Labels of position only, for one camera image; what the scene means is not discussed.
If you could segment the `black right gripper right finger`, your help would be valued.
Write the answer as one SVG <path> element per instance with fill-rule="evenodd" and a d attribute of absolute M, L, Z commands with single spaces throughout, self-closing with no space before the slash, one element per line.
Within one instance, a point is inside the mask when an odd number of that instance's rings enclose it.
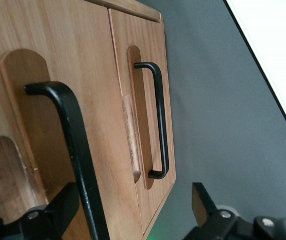
<path fill-rule="evenodd" d="M 218 209 L 200 182 L 192 184 L 192 211 L 198 226 L 185 236 L 186 240 L 226 240 L 236 229 L 237 216 Z"/>

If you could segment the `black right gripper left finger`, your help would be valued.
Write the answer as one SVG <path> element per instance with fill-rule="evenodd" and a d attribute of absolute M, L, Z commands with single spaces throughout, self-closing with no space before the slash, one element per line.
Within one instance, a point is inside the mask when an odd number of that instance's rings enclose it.
<path fill-rule="evenodd" d="M 20 219 L 24 240 L 61 240 L 79 209 L 79 193 L 74 182 L 67 183 L 44 209 L 34 209 Z"/>

